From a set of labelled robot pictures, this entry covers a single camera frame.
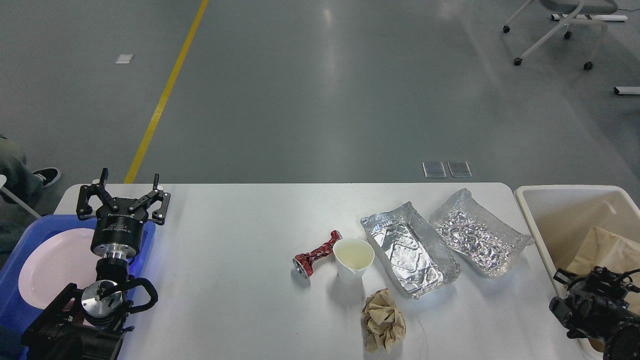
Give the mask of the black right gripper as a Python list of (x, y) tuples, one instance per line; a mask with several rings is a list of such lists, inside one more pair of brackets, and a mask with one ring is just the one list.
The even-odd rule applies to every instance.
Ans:
[(638, 293), (632, 275), (638, 269), (617, 273), (595, 266), (585, 276), (558, 268), (553, 280), (567, 287), (564, 296), (551, 299), (549, 309), (567, 329), (568, 338), (598, 341), (638, 341), (639, 315), (629, 310), (626, 296)]

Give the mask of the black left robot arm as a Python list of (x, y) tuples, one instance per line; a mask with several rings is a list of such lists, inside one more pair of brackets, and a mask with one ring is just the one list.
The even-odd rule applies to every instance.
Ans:
[(130, 273), (142, 252), (147, 223), (162, 226), (170, 194), (155, 174), (151, 191), (139, 198), (114, 197), (106, 189), (109, 172), (83, 185), (76, 206), (80, 221), (95, 218), (90, 250), (98, 256), (96, 278), (85, 288), (70, 283), (26, 328), (21, 343), (28, 360), (116, 360), (128, 316), (150, 310), (159, 295), (150, 280)]

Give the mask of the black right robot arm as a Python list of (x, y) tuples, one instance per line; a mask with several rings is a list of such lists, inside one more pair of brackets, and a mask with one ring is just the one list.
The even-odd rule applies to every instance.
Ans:
[(604, 344), (604, 360), (640, 358), (640, 317), (628, 308), (629, 292), (638, 293), (632, 275), (595, 266), (586, 276), (559, 268), (553, 280), (567, 285), (563, 297), (554, 296), (549, 308), (567, 329), (568, 338), (595, 339)]

